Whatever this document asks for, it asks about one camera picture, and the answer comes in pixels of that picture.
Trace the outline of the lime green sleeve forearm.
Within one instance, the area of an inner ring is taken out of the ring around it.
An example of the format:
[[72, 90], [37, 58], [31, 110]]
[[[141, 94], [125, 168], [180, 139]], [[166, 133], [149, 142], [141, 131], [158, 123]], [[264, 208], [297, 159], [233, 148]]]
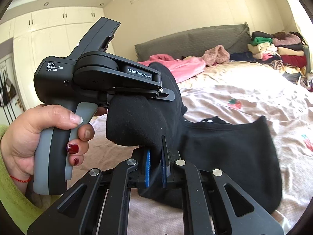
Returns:
[[38, 195], [28, 189], [40, 133], [53, 126], [11, 124], [1, 129], [1, 203], [23, 233], [59, 199], [59, 196]]

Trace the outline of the left hand red nails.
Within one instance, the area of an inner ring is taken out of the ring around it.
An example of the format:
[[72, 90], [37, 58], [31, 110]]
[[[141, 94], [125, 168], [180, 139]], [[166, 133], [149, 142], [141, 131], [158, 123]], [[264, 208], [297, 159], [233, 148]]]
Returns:
[[40, 133], [50, 127], [69, 130], [81, 123], [80, 116], [60, 105], [36, 106], [12, 122], [1, 139], [1, 153], [7, 172], [22, 194], [28, 187], [25, 181], [33, 175]]

